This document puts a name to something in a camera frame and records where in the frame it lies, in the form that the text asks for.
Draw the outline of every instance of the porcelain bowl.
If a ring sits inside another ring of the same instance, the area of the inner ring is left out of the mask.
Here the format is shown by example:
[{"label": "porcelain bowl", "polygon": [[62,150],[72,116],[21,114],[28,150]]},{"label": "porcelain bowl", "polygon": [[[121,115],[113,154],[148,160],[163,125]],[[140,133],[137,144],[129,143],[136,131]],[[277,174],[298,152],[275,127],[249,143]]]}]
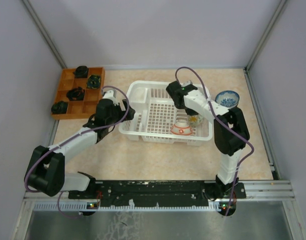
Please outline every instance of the porcelain bowl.
[{"label": "porcelain bowl", "polygon": [[193,133],[192,127],[186,120],[177,120],[173,126],[171,126],[170,132],[175,135],[189,136]]},{"label": "porcelain bowl", "polygon": [[222,91],[215,97],[215,102],[229,109],[239,104],[240,96],[237,92],[227,90]]}]

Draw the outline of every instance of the beige floor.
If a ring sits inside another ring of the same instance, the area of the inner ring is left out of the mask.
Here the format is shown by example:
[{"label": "beige floor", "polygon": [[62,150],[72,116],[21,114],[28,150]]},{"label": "beige floor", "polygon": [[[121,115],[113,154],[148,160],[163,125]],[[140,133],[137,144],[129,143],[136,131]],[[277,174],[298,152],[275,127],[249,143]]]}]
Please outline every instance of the beige floor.
[{"label": "beige floor", "polygon": [[[255,152],[241,165],[241,180],[270,180],[268,158],[263,145],[257,118],[242,69],[198,69],[212,99],[224,90],[234,90],[240,95],[239,107],[250,132],[250,142]],[[121,88],[125,93],[137,80],[172,82],[174,69],[109,70],[104,85]],[[181,82],[196,77],[188,70],[178,74]],[[60,120],[54,143],[78,131],[86,119]],[[243,155],[250,151],[247,146]],[[196,147],[185,143],[163,144],[130,141],[118,127],[98,144],[81,152],[65,167],[70,173],[84,172],[99,180],[213,180],[220,164],[220,152],[214,141]]]}]

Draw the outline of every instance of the cable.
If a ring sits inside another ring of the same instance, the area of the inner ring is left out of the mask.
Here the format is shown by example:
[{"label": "cable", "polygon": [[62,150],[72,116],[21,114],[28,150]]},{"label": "cable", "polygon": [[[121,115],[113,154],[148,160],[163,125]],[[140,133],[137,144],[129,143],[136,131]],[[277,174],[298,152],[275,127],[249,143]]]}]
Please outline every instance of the cable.
[{"label": "cable", "polygon": [[89,116],[89,118],[88,118],[87,122],[90,122],[94,116],[95,116],[95,113],[94,113],[94,114],[92,114],[91,116]]},{"label": "cable", "polygon": [[[34,164],[33,166],[29,169],[29,171],[27,172],[26,176],[25,176],[25,179],[24,179],[24,186],[25,186],[25,189],[30,192],[30,193],[39,193],[38,190],[31,190],[28,186],[28,180],[29,180],[29,176],[32,174],[33,170],[40,164],[40,162],[42,162],[50,153],[54,152],[55,150],[63,147],[64,145],[66,145],[67,143],[71,142],[72,140],[74,140],[75,138],[77,138],[78,136],[80,135],[83,135],[83,134],[86,134],[86,133],[89,133],[89,132],[92,132],[92,131],[96,131],[96,130],[100,130],[100,129],[106,129],[106,128],[110,128],[110,127],[113,127],[115,125],[118,125],[119,123],[123,122],[123,120],[127,117],[128,113],[129,113],[129,109],[130,109],[130,102],[129,102],[129,99],[127,97],[127,95],[122,91],[120,90],[119,88],[115,87],[115,86],[104,86],[102,87],[102,89],[105,89],[105,88],[110,88],[110,89],[115,89],[117,91],[119,91],[124,97],[125,97],[125,100],[126,100],[126,111],[125,111],[125,114],[123,115],[123,117],[113,123],[113,124],[110,124],[110,125],[106,125],[106,126],[99,126],[99,127],[95,127],[95,128],[91,128],[91,129],[88,129],[88,130],[85,130],[85,131],[82,131],[81,133],[77,133],[73,136],[71,136],[69,139],[67,139],[66,141],[62,142],[61,144],[59,144],[58,146],[50,149],[48,152],[46,152],[45,154],[43,154]],[[60,193],[59,197],[58,197],[58,200],[57,200],[57,207],[58,207],[58,211],[66,216],[59,208],[60,206],[60,198],[62,196],[63,192]]]},{"label": "cable", "polygon": [[97,196],[96,196],[97,207],[99,207],[101,199],[102,199],[102,192],[101,191],[97,191]]},{"label": "cable", "polygon": [[212,201],[212,202],[215,202],[216,198],[211,199],[211,198],[208,196],[208,194],[207,194],[206,191],[203,192],[203,194],[204,194],[204,197],[205,197],[205,198],[207,198],[208,200],[210,200],[210,201]]},{"label": "cable", "polygon": [[112,130],[109,131],[107,134],[110,134],[111,132],[113,132],[114,129],[115,129],[115,125],[113,126]]},{"label": "cable", "polygon": [[233,204],[237,204],[237,195],[235,194],[235,191],[233,192]]},{"label": "cable", "polygon": [[[206,87],[204,85],[204,82],[202,80],[202,78],[198,75],[198,73],[196,71],[194,71],[192,68],[188,67],[188,66],[181,66],[179,67],[176,71],[175,71],[175,79],[176,81],[178,81],[178,83],[180,83],[179,79],[178,79],[178,71],[181,70],[181,69],[188,69],[190,70],[191,72],[193,72],[195,74],[195,76],[198,78],[198,80],[201,82],[201,85],[202,85],[202,88],[203,88],[203,91],[204,91],[204,95],[205,95],[205,98],[208,99],[208,94],[207,94],[207,90],[206,90]],[[237,181],[237,177],[238,177],[238,169],[241,165],[241,163],[246,159],[248,158],[249,156],[251,156],[253,153],[254,153],[254,146],[248,141],[246,140],[244,137],[242,137],[241,135],[239,135],[238,133],[236,133],[235,131],[233,131],[231,128],[229,128],[225,123],[223,123],[215,114],[214,112],[214,109],[213,109],[213,106],[212,106],[212,103],[211,101],[208,101],[208,105],[209,105],[209,108],[212,112],[212,115],[213,117],[215,118],[216,121],[218,121],[219,124],[221,124],[225,129],[227,129],[230,133],[232,133],[234,136],[238,137],[240,140],[242,140],[244,143],[246,143],[247,145],[250,146],[251,148],[251,151],[245,155],[238,163],[237,163],[237,166],[236,166],[236,171],[235,171],[235,175],[234,175],[234,179],[233,179],[233,184],[232,184],[232,189],[231,189],[231,193],[230,193],[230,196],[229,196],[229,201],[228,201],[228,207],[226,209],[226,213],[225,213],[225,216],[228,215],[229,213],[229,209],[230,209],[230,206],[231,206],[231,202],[232,202],[232,198],[233,198],[233,194],[234,194],[234,188],[235,188],[235,185],[236,185],[236,181]]]},{"label": "cable", "polygon": [[60,198],[61,198],[61,196],[62,196],[62,194],[64,193],[64,191],[61,191],[60,193],[59,193],[59,196],[58,196],[58,198],[57,198],[57,210],[59,211],[59,213],[60,214],[62,214],[64,217],[66,217],[66,218],[68,218],[68,219],[79,219],[79,218],[81,218],[81,217],[83,217],[83,215],[82,215],[82,213],[81,212],[79,212],[78,214],[78,216],[69,216],[69,215],[66,215],[62,210],[61,210],[61,208],[60,208]]}]

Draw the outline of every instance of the blue and white bowl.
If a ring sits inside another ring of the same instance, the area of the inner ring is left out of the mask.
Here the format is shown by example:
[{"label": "blue and white bowl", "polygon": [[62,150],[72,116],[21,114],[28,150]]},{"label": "blue and white bowl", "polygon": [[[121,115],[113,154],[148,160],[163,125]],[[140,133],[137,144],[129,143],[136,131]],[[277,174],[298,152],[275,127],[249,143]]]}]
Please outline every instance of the blue and white bowl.
[{"label": "blue and white bowl", "polygon": [[221,91],[215,97],[215,102],[229,109],[236,107],[239,104],[240,96],[237,92],[227,90]]}]

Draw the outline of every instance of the white wall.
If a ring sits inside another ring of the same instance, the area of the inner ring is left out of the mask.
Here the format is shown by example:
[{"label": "white wall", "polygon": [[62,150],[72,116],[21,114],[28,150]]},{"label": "white wall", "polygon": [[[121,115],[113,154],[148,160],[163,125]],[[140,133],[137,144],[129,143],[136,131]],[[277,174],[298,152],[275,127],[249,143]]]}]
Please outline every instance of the white wall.
[{"label": "white wall", "polygon": [[10,239],[61,69],[19,0],[0,0],[0,240]]},{"label": "white wall", "polygon": [[289,1],[251,78],[282,177],[306,219],[306,0]]},{"label": "white wall", "polygon": [[31,3],[69,67],[165,68],[245,67],[279,0]]}]

